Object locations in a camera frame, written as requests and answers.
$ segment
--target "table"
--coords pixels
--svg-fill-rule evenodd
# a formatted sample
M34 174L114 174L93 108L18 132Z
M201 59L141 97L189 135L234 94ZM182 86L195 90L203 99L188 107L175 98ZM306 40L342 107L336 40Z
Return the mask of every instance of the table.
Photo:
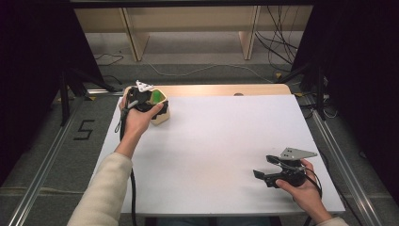
M278 216L303 211L281 189L253 176L281 169L267 154L292 147L318 153L295 97L285 85L161 86L170 119L153 126L133 158L140 216ZM244 96L232 96L235 93ZM119 143L116 107L98 164ZM320 156L310 159L328 211L343 204ZM130 211L131 188L122 207Z

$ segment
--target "cable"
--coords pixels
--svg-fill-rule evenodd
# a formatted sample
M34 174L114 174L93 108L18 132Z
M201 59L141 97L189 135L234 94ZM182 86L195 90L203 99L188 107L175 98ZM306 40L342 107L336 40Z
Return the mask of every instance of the cable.
M305 120L310 119L313 116L313 111L314 108L311 109L311 113L309 113L309 115L305 117Z
M103 77L112 77L112 78L114 78L115 80L117 80L117 82L118 82L120 85L123 85L122 82L120 82L119 79L118 79L117 77L115 77L115 76L112 76L112 75L104 75Z
M331 114L331 113L327 112L327 111L323 108L323 112L324 112L324 114L325 114L329 119L334 119L335 117L338 116L338 110L336 110L334 114Z
M297 83L293 83L293 84L288 84L287 86L295 86L295 85L298 85L298 84L300 84L301 82L297 82Z
M284 58L282 55L280 55L279 53L277 53L275 50L273 50L270 46L267 46L259 37L258 34L255 33L256 38L258 39L258 41L261 43L261 45L263 45L263 47L265 49L267 49L270 52L272 52L273 54L277 55L278 57L280 57L281 59L283 59L285 62L287 62L288 64L292 64L292 62L290 62L288 59Z
M319 177L317 176L317 174L313 170L308 169L308 168L306 168L306 170L309 170L309 171L311 171L311 173L313 173L313 175L316 178L317 183L319 185L317 185L317 183L314 182L307 174L305 174L306 179L308 179L317 188L317 191L319 192L319 195L320 195L320 199L323 198L323 187L322 187L322 184L320 183Z
M118 62L118 61L123 59L122 55L110 55L110 54L102 54L102 55L100 55L98 57L95 57L95 59L100 59L100 58L102 58L104 56L119 57L119 59L117 59L117 60L115 60L115 61L113 61L112 63L109 63L109 64L98 64L99 66L109 66L109 65L112 65L112 64L114 64L114 63L116 63L116 62Z
M293 33L293 30L294 30L294 23L295 23L295 21L296 21L296 16L297 16L297 14L298 14L298 12L299 12L299 8L300 8L300 6L298 6L298 8L296 9L295 17L294 17L293 23L291 24L290 34L288 35L288 42L289 42L289 43L291 43L291 34Z
M287 51L287 48L286 48L286 45L285 45L286 41L285 41L285 39L284 39L284 37L283 37L283 35L282 35L282 32L281 32L281 29L282 29L282 24L281 24L281 6L279 6L279 21L278 21L277 23L276 23L276 20L275 20L275 18L274 18L274 16L273 16L273 14L272 14L272 12L271 12L269 6L267 6L267 10L268 10L268 12L269 12L269 14L270 14L270 17L272 18L273 24L274 24L275 27L276 27L275 36L277 36L278 38L281 39L282 42L284 42L284 50L285 50L285 53L287 54L287 57L288 57L288 59L289 59L289 61L290 61L290 64L292 64L293 62L292 62L292 60L291 60L290 54L288 53L288 52L292 53L292 52L291 52L291 49L288 48L288 51Z
M126 100L124 103L124 108L122 109L120 113L120 123L118 124L117 128L120 129L120 140L122 140L124 136L124 130L125 130L125 125L126 125L126 118L127 115L129 114L129 110L132 109L136 104L138 103L138 100L135 100L131 102L130 104ZM133 168L130 172L130 181L132 183L132 223L133 226L137 226L137 221L136 221L136 179L135 179L135 173L133 172Z
M208 67L205 67L205 68L202 68L202 69L197 69L197 70L194 70L194 71L192 71L190 73L173 74L173 73L160 73L151 63L145 61L144 59L142 59L142 61L144 63L150 65L155 70L156 73L158 73L159 75L163 75L163 76L188 76L190 74L198 73L198 72L201 72L201 71L204 71L204 70L208 70L208 69L211 69L211 68L214 68L214 67L227 66L227 67L233 67L233 68L239 68L239 69L248 70L248 71L254 73L256 76L260 77L262 80L264 80L264 81L266 81L268 83L273 83L272 81L270 81L270 80L268 80L266 78L263 78L262 76L257 74L255 71L251 70L250 68L237 66L237 65L232 65L232 64L212 64L211 66L208 66Z
M297 48L298 48L298 47L296 47L296 46L293 46L293 45L290 44L290 43L284 43L284 42L278 41L278 40L271 40L271 39L269 39L269 38L263 36L259 31L257 31L256 33L257 33L260 37L262 37L262 39L264 39L264 40L270 40L270 41L273 41L273 42L276 42L276 43L279 43L279 44L286 44L286 45L288 45L289 47L294 48L294 49L297 49Z

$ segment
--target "hand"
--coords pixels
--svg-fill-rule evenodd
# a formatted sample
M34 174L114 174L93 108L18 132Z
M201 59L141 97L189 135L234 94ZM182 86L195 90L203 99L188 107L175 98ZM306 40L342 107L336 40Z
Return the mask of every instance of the hand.
M126 96L120 102L120 109L123 109L126 103ZM115 153L121 153L129 158L132 158L135 148L141 136L146 132L150 125L150 121L163 107L163 104L155 105L147 112L140 112L136 109L131 109L126 118L125 131L123 139L118 145Z
M120 102L120 110L125 107L126 96L123 96ZM125 124L125 136L141 136L148 129L152 117L154 117L163 107L163 104L155 105L151 110L147 112L140 112L136 109L131 109L126 118Z
M315 182L316 178L311 172L313 171L313 165L305 159L301 159L301 163L305 168L309 169L306 169L306 174ZM277 180L276 184L281 189L290 193L299 207L305 210L316 224L332 218L331 214L323 205L317 188L309 180L306 180L306 182L299 187L291 186L288 182L283 180Z

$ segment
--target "finger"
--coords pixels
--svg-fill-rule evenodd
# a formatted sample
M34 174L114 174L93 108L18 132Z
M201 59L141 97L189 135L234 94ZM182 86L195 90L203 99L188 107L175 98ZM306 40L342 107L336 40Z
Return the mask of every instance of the finger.
M308 168L308 169L310 169L310 170L313 170L313 164L312 164L310 161L308 161L308 160L302 158L302 159L300 160L300 162L301 162L302 165L305 166L306 168Z
M156 114L158 114L158 112L162 109L162 107L164 107L164 104L160 103L160 104L156 104L155 106L153 106L148 113L153 117Z
M122 110L125 107L125 103L126 103L126 95L124 95L122 100L120 101L120 110Z
M313 164L306 159L301 159L300 162L306 168L306 174L314 181L316 178L313 173L314 172Z
M295 187L291 186L288 182L278 179L276 181L276 185L279 186L279 188L285 190L286 192L290 193L292 196L295 194Z

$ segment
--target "wire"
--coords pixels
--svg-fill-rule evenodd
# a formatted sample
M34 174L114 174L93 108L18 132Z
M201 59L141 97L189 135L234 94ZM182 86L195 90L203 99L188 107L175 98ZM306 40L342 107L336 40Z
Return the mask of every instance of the wire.
M297 16L297 14L298 14L298 12L299 12L299 8L300 8L300 6L298 6L298 8L296 9L295 17L294 17L293 23L291 24L290 34L288 35L288 43L291 43L291 34L293 33L293 30L294 30L294 23L295 23L295 21L296 21L296 16Z
M264 39L264 40L270 40L270 41L273 41L273 42L276 42L276 43L279 43L279 44L286 44L286 45L288 45L289 47L294 48L294 49L297 49L297 48L298 48L298 47L296 47L296 46L293 46L293 45L290 44L290 43L284 43L284 42L278 41L278 40L271 40L271 39L269 39L269 38L263 36L259 31L257 31L256 33L257 33L260 37L262 37L262 39Z
M309 170L309 171L311 171L311 173L313 173L314 177L315 177L316 180L317 180L318 185L317 185L316 182L314 182L307 174L305 174L305 176L306 176L306 178L307 178L309 181L311 181L311 183L312 183L314 186L316 186L317 190L319 191L320 198L323 198L323 187L322 187L322 184L320 183L319 177L317 176L317 174L316 174L313 170L308 169L308 168L306 168L306 170Z
M313 111L314 108L311 109L311 113L309 113L309 115L305 117L305 120L310 119L313 116Z
M326 115L329 119L334 119L335 117L338 116L338 110L336 110L334 114L331 114L331 113L327 112L327 111L323 108L323 112L325 113L325 115Z
M289 61L290 61L290 64L292 64L293 63L293 61L291 60L291 57L290 57L290 54L288 53L288 52L290 52L290 53L292 53L291 52L291 49L290 48L286 48L286 41L285 41L285 39L284 39L284 37L283 37L283 35L282 35L282 31L281 31L281 29L282 29L282 24L281 24L281 6L279 6L279 20L278 20L278 22L276 22L276 20L275 20L275 18L274 18L274 16L273 16L273 14L272 14L272 12L271 12L271 10L270 10L270 7L269 6L267 6L267 10L268 10L268 12L269 12L269 14L270 14L270 17L272 18L272 21L273 21L273 24L275 25L275 27L276 27L276 30L275 30L275 36L277 36L278 38L280 38L281 39L281 41L282 42L284 42L284 50L285 50L285 53L287 54L287 57L288 57L288 59L289 59Z
M291 86L298 85L298 84L300 84L300 83L301 83L301 82L297 82L297 83L293 83L293 84L288 84L287 86L291 87Z
M263 47L265 49L267 49L270 52L272 52L273 54L277 55L278 57L280 57L281 59L283 59L285 62L287 62L288 64L293 64L292 62L290 62L289 59L284 58L282 55L280 55L279 53L277 53L274 49L271 48L271 44L270 46L267 46L259 37L258 37L258 33L255 33L256 38L258 39L258 41L261 43L261 45L263 45Z
M116 63L116 62L118 62L118 61L123 59L122 55L110 55L110 54L101 54L100 56L95 57L95 59L100 59L100 58L102 58L104 56L119 57L119 59L117 59L117 60L115 60L115 61L113 61L112 63L109 63L109 64L98 64L99 66L109 66L109 65L112 65L112 64L114 64L114 63Z
M118 79L117 77L115 77L115 76L112 76L112 75L104 75L103 77L112 77L112 78L114 78L115 80L117 80L117 82L118 82L120 85L123 85L122 82L120 82L119 79Z
M270 81L270 80L268 80L268 79L266 79L266 78L260 76L260 75L257 74L255 71L251 70L250 68L242 67L242 66L237 66L237 65L232 65L232 64L212 64L212 65L210 65L210 66L208 66L208 67L201 68L201 69L197 69L197 70L194 70L194 71L192 71L192 72L190 72L190 73L175 74L175 73L160 73L151 63L145 61L144 59L142 59L142 61L143 61L144 63L150 65L150 66L155 70L156 73L158 73L159 75L162 75L162 76L178 76L178 77L179 77L179 76L188 76L188 75L190 75L190 74L198 73L198 72L201 72L201 71L204 71L204 70L208 70L208 69L211 69L211 68L214 68L214 67L227 66L227 67L233 67L233 68L239 68L239 69L248 70L248 71L252 72L253 74L255 74L256 76L260 77L262 80L264 80L264 81L266 81L266 82L268 82L268 83L273 83L272 81Z
M130 171L130 181L132 184L132 224L133 226L137 226L137 221L136 221L136 178L135 178L135 173L133 172L133 168Z

